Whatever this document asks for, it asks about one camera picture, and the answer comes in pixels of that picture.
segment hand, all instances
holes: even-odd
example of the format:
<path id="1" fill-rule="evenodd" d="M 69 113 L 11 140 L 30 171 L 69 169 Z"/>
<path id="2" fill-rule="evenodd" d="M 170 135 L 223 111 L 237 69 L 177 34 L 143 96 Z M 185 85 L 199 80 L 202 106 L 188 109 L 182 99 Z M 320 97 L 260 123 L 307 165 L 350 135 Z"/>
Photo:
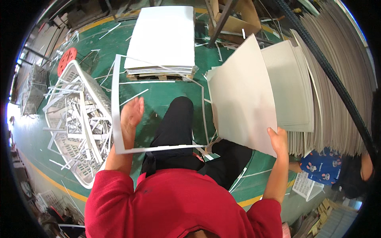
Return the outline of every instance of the hand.
<path id="1" fill-rule="evenodd" d="M 278 127 L 278 133 L 276 133 L 272 128 L 267 128 L 267 133 L 271 139 L 271 145 L 277 155 L 286 153 L 288 155 L 288 141 L 287 132 Z"/>
<path id="2" fill-rule="evenodd" d="M 129 101 L 120 113 L 122 129 L 135 128 L 142 120 L 144 113 L 144 98 L 134 98 Z"/>

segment green floor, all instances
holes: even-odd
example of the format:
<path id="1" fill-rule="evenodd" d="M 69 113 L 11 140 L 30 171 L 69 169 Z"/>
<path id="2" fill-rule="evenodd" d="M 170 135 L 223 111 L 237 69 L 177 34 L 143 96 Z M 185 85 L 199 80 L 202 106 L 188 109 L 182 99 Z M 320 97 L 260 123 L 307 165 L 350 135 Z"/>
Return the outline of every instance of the green floor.
<path id="1" fill-rule="evenodd" d="M 81 64 L 83 70 L 90 73 L 93 78 L 106 75 L 111 67 L 112 62 L 115 59 L 115 54 L 126 54 L 129 41 L 125 41 L 131 36 L 134 24 L 136 20 L 122 22 L 119 27 L 113 30 L 110 34 L 99 40 L 98 38 L 104 35 L 109 29 L 116 26 L 113 21 L 106 22 L 102 25 L 93 27 L 80 34 L 80 41 L 72 45 L 76 47 L 78 52 L 82 55 L 87 55 L 91 50 L 100 49 L 100 52 L 92 53 Z M 203 36 L 204 33 L 196 32 L 196 37 Z M 181 36 L 172 35 L 168 37 L 168 44 L 175 40 L 181 40 Z M 221 46 L 221 54 L 223 60 L 226 60 L 229 55 L 233 53 L 233 50 L 226 50 Z M 205 46 L 195 48 L 195 63 L 199 67 L 199 70 L 194 76 L 194 80 L 199 82 L 205 87 L 205 98 L 209 99 L 209 93 L 207 90 L 207 82 L 202 76 L 207 70 L 210 70 L 213 66 L 219 66 L 222 62 L 219 62 L 219 55 L 216 48 L 208 49 Z M 124 60 L 121 62 L 121 72 L 124 71 Z M 57 81 L 57 64 L 52 65 L 50 81 L 55 84 Z M 111 78 L 109 77 L 103 84 L 107 88 L 111 88 Z M 127 81 L 126 74 L 120 74 L 120 81 Z M 149 89 L 149 91 L 142 94 L 145 98 L 145 112 L 143 120 L 137 128 L 135 147 L 147 147 L 149 146 L 154 131 L 163 118 L 166 110 L 169 107 L 170 102 L 179 96 L 189 97 L 194 104 L 194 126 L 193 132 L 195 136 L 195 142 L 198 144 L 206 144 L 206 138 L 203 128 L 202 120 L 202 105 L 201 103 L 201 88 L 195 83 L 178 81 L 176 83 L 151 83 L 151 84 L 132 84 L 120 86 L 120 101 L 136 95 L 143 90 Z M 90 190 L 83 188 L 76 180 L 73 174 L 68 173 L 67 170 L 61 170 L 59 166 L 49 162 L 49 159 L 55 160 L 59 163 L 64 163 L 61 156 L 48 151 L 47 146 L 51 138 L 50 132 L 42 131 L 43 127 L 46 127 L 45 115 L 42 112 L 42 107 L 46 105 L 44 100 L 39 109 L 36 118 L 21 117 L 16 118 L 13 135 L 17 142 L 18 149 L 44 174 L 52 178 L 57 183 L 61 184 L 61 180 L 65 183 L 66 187 L 76 193 L 83 196 L 88 196 Z M 213 126 L 213 116 L 211 112 L 211 105 L 205 102 L 205 113 L 208 128 L 209 138 L 215 132 Z M 136 179 L 140 172 L 141 161 L 143 154 L 135 154 L 133 159 L 133 167 L 131 171 L 131 177 L 136 183 Z M 253 154 L 247 171 L 244 176 L 259 173 L 272 168 L 275 162 L 275 158 L 269 155 L 265 155 L 260 152 Z M 232 192 L 232 195 L 237 202 L 245 201 L 256 196 L 263 194 L 268 176 L 270 172 L 264 172 L 261 174 L 248 176 L 242 178 L 238 182 L 238 186 Z M 289 173 L 289 181 L 295 178 L 295 173 Z"/>

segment black hose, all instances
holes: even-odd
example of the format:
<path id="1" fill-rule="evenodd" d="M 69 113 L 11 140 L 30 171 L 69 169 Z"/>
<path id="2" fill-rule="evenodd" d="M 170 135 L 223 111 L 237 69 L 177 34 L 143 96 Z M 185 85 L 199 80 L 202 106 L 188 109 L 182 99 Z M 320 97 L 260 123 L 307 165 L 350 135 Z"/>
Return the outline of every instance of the black hose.
<path id="1" fill-rule="evenodd" d="M 347 90 L 345 89 L 343 83 L 340 81 L 336 72 L 333 70 L 331 64 L 325 58 L 324 54 L 322 53 L 320 48 L 317 46 L 316 42 L 312 39 L 311 35 L 304 28 L 299 18 L 295 15 L 295 13 L 291 11 L 290 7 L 284 2 L 284 0 L 274 0 L 274 2 L 278 6 L 278 8 L 282 10 L 285 16 L 290 20 L 292 25 L 295 27 L 295 30 L 298 32 L 300 37 L 306 43 L 308 48 L 311 50 L 312 54 L 315 56 L 317 62 L 319 62 L 325 74 L 330 79 L 332 85 L 336 89 L 341 100 L 344 102 L 344 105 L 346 106 L 349 114 L 351 115 L 352 120 L 355 123 L 361 135 L 362 140 L 364 141 L 365 147 L 370 155 L 373 166 L 376 167 L 377 153 L 373 145 L 372 138 L 370 137 L 368 129 L 366 128 L 364 121 L 362 120 L 359 112 L 357 111 L 357 108 L 355 104 L 353 103 Z"/>

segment person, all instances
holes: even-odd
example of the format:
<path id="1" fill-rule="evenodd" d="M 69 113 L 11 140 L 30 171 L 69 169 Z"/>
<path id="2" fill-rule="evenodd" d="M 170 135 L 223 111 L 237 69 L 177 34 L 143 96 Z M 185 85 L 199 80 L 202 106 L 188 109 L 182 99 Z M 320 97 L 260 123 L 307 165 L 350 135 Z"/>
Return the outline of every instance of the person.
<path id="1" fill-rule="evenodd" d="M 144 99 L 121 111 L 124 146 L 134 147 Z M 193 104 L 175 98 L 151 147 L 192 144 Z M 132 154 L 112 146 L 85 206 L 87 237 L 282 237 L 281 203 L 288 181 L 287 133 L 267 129 L 277 154 L 262 200 L 245 212 L 228 192 L 252 150 L 227 140 L 212 145 L 219 158 L 203 162 L 191 148 L 147 152 L 139 183 L 129 176 Z"/>
<path id="2" fill-rule="evenodd" d="M 313 150 L 300 161 L 290 162 L 288 167 L 296 173 L 307 172 L 309 179 L 332 185 L 333 190 L 344 190 L 345 196 L 350 199 L 360 197 L 369 190 L 374 174 L 368 153 L 342 156 L 327 147 L 320 153 Z"/>

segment floor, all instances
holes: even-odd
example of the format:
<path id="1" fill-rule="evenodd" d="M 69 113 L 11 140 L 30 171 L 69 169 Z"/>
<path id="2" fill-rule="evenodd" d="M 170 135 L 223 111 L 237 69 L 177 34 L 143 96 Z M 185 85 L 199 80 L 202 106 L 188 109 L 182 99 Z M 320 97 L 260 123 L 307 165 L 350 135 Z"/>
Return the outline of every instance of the floor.
<path id="1" fill-rule="evenodd" d="M 206 12 L 205 9 L 196 9 L 196 16 Z M 88 55 L 91 50 L 100 49 L 99 53 L 92 53 L 83 63 L 82 69 L 87 71 L 93 78 L 107 75 L 112 62 L 115 59 L 115 54 L 126 54 L 128 49 L 128 39 L 133 31 L 136 20 L 124 21 L 115 30 L 107 36 L 99 40 L 109 29 L 116 26 L 114 21 L 102 21 L 102 24 L 92 24 L 93 27 L 87 26 L 85 30 L 80 31 L 79 41 L 75 42 L 72 47 L 77 48 L 81 55 Z M 198 20 L 199 23 L 208 22 L 207 14 L 201 16 Z M 203 26 L 196 27 L 196 37 L 203 37 L 207 34 L 207 29 Z M 269 38 L 274 40 L 276 38 L 269 32 L 266 32 Z M 34 49 L 38 50 L 40 45 L 44 45 L 50 41 L 49 37 L 38 35 L 40 38 L 35 43 Z M 173 36 L 168 38 L 168 43 L 174 40 L 179 40 L 180 36 Z M 220 45 L 222 59 L 226 60 L 233 50 L 227 50 Z M 219 55 L 216 48 L 208 49 L 204 46 L 195 48 L 195 64 L 199 67 L 194 76 L 194 80 L 199 82 L 205 87 L 205 98 L 209 99 L 207 90 L 207 82 L 202 76 L 211 67 L 219 66 Z M 50 66 L 51 73 L 49 76 L 50 83 L 54 85 L 57 81 L 57 62 Z M 126 73 L 120 74 L 120 81 L 128 81 Z M 111 87 L 111 77 L 109 77 L 103 86 Z M 137 128 L 135 147 L 148 146 L 153 138 L 156 126 L 163 118 L 170 102 L 178 96 L 189 97 L 194 104 L 194 127 L 193 132 L 195 142 L 199 144 L 206 144 L 205 133 L 203 129 L 202 120 L 202 105 L 205 103 L 205 113 L 208 128 L 209 139 L 215 133 L 213 126 L 213 116 L 211 112 L 211 105 L 207 102 L 201 102 L 201 88 L 192 82 L 178 81 L 176 83 L 156 83 L 156 84 L 132 84 L 121 85 L 120 87 L 120 100 L 124 101 L 145 89 L 149 89 L 143 94 L 145 98 L 145 113 L 143 120 Z M 12 108 L 8 116 L 15 116 L 15 124 L 12 130 L 13 137 L 17 143 L 17 148 L 20 151 L 22 159 L 27 166 L 28 173 L 31 177 L 32 186 L 37 192 L 44 192 L 47 189 L 54 191 L 57 197 L 64 197 L 65 200 L 70 202 L 67 198 L 67 192 L 63 188 L 62 183 L 69 189 L 70 194 L 74 197 L 75 203 L 83 212 L 84 205 L 90 190 L 82 187 L 76 180 L 72 173 L 68 173 L 66 169 L 61 170 L 49 161 L 49 159 L 64 163 L 61 156 L 47 150 L 47 145 L 51 138 L 50 132 L 42 131 L 43 127 L 47 127 L 45 115 L 42 112 L 42 107 L 47 103 L 43 100 L 38 108 L 38 114 L 31 117 L 21 117 L 17 108 Z M 140 172 L 143 154 L 135 154 L 133 157 L 133 165 L 131 177 L 136 186 L 136 180 Z M 270 175 L 270 169 L 275 162 L 275 158 L 261 152 L 254 152 L 251 161 L 248 164 L 248 169 L 243 177 L 238 181 L 237 186 L 232 191 L 232 195 L 237 203 L 244 207 L 245 210 L 249 209 L 251 204 L 256 202 L 262 197 L 263 191 L 266 186 L 267 179 Z M 284 203 L 282 205 L 282 220 L 290 223 L 294 222 L 301 214 L 308 213 L 311 208 L 315 208 L 324 199 L 325 194 L 320 193 L 313 200 L 308 203 L 305 199 L 297 195 L 291 190 L 294 183 L 296 174 L 289 172 L 289 183 Z"/>

